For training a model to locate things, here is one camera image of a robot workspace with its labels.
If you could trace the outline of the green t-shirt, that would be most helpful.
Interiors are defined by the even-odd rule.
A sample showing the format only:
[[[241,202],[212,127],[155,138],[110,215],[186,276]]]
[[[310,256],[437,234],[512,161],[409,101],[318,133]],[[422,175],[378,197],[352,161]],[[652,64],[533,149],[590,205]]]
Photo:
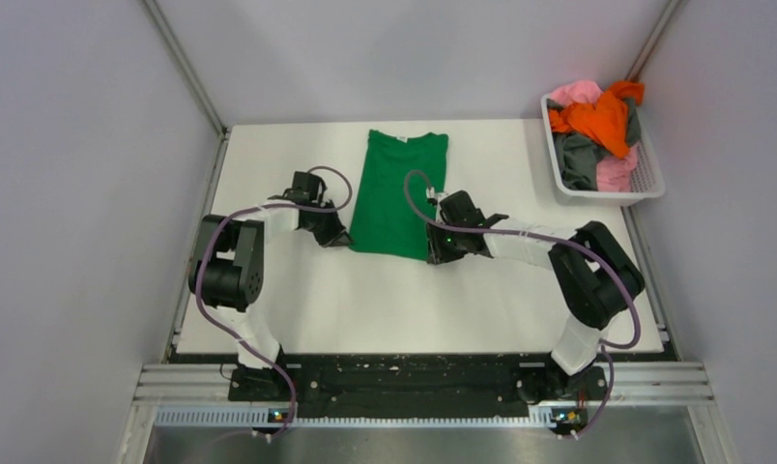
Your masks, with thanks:
[[[449,137],[429,132],[401,137],[371,130],[360,177],[350,234],[354,252],[427,259],[426,222],[409,205],[410,194],[429,218],[435,208],[426,190],[442,191]]]

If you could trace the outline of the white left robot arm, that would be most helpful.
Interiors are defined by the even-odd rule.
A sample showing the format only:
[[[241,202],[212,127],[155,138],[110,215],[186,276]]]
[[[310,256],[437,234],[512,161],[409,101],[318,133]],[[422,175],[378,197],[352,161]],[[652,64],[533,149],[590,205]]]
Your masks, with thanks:
[[[238,350],[234,382],[277,399],[291,385],[277,359],[281,345],[265,315],[252,309],[264,286],[265,251],[273,239],[305,231],[322,248],[353,244],[326,196],[323,167],[297,171],[292,184],[255,206],[201,219],[190,257],[188,288],[199,313],[227,334]]]

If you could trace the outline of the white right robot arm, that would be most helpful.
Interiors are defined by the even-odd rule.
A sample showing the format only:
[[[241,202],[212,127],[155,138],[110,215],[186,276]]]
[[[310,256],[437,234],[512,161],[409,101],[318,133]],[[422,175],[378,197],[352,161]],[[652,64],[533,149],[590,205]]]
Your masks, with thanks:
[[[554,274],[570,314],[545,372],[552,395],[570,398],[584,386],[583,371],[607,346],[606,329],[621,312],[629,312],[634,333],[620,348],[638,343],[641,323],[634,301],[646,282],[604,223],[557,229],[507,215],[488,217],[464,190],[447,194],[428,188],[426,201],[439,215],[426,222],[428,263],[441,265],[471,254],[515,260]]]

